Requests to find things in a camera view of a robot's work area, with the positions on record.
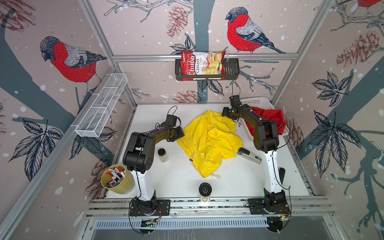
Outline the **white plastic basket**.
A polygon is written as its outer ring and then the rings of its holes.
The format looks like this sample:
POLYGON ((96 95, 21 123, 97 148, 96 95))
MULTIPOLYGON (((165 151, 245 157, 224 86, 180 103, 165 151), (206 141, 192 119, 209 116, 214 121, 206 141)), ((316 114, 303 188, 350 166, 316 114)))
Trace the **white plastic basket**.
MULTIPOLYGON (((264 97, 253 97, 253 98, 246 98, 241 99, 242 104, 247 104, 250 107, 258 107, 264 110, 275 110, 275 107, 272 105, 272 103, 264 97)), ((246 126, 246 121, 244 119, 240 119, 242 123, 242 127, 244 127, 246 134, 250 141, 253 141, 253 136, 251 135, 251 132, 249 131, 248 127, 246 126)))

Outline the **yellow shorts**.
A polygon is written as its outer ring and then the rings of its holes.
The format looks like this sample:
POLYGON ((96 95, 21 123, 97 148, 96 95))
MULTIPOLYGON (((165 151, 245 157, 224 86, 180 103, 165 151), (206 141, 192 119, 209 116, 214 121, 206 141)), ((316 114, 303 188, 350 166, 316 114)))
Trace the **yellow shorts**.
POLYGON ((211 110, 195 118, 177 140, 203 178, 213 174, 222 160, 233 159, 243 141, 236 134, 233 120, 211 110))

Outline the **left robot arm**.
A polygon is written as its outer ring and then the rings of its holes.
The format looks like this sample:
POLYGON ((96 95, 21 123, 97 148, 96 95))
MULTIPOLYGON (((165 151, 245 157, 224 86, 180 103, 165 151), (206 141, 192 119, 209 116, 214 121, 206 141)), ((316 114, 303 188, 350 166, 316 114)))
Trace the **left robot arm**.
POLYGON ((163 140, 175 142, 183 136, 182 127, 166 125, 159 125, 149 132, 131 134, 123 164, 133 175, 137 189, 135 203, 142 210, 153 212, 156 208, 156 191, 146 174, 153 164, 156 144, 163 140))

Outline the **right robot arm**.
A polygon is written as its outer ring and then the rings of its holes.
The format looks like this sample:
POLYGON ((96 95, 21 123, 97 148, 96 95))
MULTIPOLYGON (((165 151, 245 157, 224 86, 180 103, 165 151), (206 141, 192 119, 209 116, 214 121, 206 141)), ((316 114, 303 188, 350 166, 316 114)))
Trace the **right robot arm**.
POLYGON ((288 204, 282 184, 285 170, 278 168, 277 164, 277 150, 280 143, 277 123, 263 119, 248 105, 225 107, 222 116, 231 120, 242 118, 254 127, 254 146, 264 153, 261 160, 261 165, 265 169, 264 209, 268 213, 274 213, 285 207, 288 204))

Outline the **red shorts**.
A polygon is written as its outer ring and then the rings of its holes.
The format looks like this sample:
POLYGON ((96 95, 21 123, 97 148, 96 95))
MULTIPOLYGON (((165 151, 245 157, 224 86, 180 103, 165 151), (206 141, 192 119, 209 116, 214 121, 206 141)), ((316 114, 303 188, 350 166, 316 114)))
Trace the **red shorts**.
POLYGON ((252 107, 252 110, 266 120, 273 120, 277 122, 278 133, 279 135, 283 135, 286 129, 287 123, 284 118, 284 114, 282 110, 264 110, 257 107, 252 107))

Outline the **small black-lid jar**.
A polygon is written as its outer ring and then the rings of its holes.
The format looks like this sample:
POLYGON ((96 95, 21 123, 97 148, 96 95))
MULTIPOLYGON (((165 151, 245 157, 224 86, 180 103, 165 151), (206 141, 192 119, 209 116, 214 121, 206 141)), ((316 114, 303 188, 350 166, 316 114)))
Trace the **small black-lid jar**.
POLYGON ((158 155, 162 163, 166 163, 169 160, 169 156, 164 148, 158 149, 158 155))

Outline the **grey stapler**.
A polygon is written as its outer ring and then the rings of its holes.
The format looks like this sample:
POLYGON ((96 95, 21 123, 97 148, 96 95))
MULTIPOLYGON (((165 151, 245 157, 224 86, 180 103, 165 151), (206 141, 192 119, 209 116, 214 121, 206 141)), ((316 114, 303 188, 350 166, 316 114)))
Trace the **grey stapler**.
POLYGON ((239 148, 237 155, 243 159, 246 159, 259 165, 262 163, 261 157, 257 156, 256 154, 250 152, 245 148, 239 148))

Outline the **red chips bag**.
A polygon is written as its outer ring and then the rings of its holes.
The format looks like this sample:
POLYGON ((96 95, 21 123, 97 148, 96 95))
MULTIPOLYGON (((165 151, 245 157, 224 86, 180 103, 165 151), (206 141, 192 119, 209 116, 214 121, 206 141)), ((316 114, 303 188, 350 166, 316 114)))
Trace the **red chips bag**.
POLYGON ((194 52, 182 51, 182 76, 223 75, 224 52, 194 52))

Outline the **yellow marker cup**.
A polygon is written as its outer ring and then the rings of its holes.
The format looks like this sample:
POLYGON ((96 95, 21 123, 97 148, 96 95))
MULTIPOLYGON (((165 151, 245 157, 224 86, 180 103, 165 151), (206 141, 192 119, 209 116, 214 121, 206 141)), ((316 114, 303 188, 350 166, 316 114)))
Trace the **yellow marker cup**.
POLYGON ((107 167, 101 176, 101 184, 116 194, 128 193, 135 187, 133 175, 123 165, 107 167))

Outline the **small black device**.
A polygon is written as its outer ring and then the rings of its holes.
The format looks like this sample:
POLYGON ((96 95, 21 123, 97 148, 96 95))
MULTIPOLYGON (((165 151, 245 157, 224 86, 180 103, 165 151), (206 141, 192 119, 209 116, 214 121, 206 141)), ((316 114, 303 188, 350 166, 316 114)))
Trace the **small black device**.
POLYGON ((283 184, 286 170, 284 168, 280 168, 280 167, 278 170, 279 170, 280 183, 283 184))

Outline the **black wall basket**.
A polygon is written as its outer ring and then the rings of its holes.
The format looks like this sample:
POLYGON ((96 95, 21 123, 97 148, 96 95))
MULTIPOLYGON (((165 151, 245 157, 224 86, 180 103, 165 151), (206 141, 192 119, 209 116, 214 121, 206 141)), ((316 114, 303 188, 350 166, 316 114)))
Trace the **black wall basket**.
POLYGON ((176 59, 175 76, 177 81, 192 80, 237 80, 240 74, 239 59, 230 58, 223 62, 225 74, 219 75, 182 75, 181 59, 176 59))

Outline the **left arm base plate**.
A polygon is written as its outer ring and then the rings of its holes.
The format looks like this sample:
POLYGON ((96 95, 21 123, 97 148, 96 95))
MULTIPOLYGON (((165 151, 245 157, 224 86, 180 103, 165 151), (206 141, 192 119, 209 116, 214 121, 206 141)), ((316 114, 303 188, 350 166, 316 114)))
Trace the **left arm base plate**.
POLYGON ((168 216, 170 214, 170 200, 142 201, 133 199, 130 204, 130 217, 168 216))

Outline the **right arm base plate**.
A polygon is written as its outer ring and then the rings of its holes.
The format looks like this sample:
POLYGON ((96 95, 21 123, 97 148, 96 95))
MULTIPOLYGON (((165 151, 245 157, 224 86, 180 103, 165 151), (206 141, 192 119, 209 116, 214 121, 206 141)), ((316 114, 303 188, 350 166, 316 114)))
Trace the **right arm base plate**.
POLYGON ((250 209, 251 215, 290 215, 291 210, 286 200, 270 201, 263 198, 248 199, 245 204, 250 209))

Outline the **aluminium front rail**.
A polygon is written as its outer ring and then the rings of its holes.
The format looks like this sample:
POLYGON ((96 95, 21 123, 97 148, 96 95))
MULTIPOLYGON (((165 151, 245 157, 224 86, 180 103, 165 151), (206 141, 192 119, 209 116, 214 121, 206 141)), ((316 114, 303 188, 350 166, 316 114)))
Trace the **aluminium front rail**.
MULTIPOLYGON (((86 219, 126 219, 133 206, 130 199, 97 199, 93 200, 86 219)), ((213 217, 271 217, 256 201, 250 197, 212 197, 208 202, 194 198, 170 198, 162 210, 156 209, 154 216, 162 218, 213 218, 213 217)), ((335 216, 336 212, 324 196, 293 196, 287 198, 288 204, 275 216, 292 217, 335 216)))

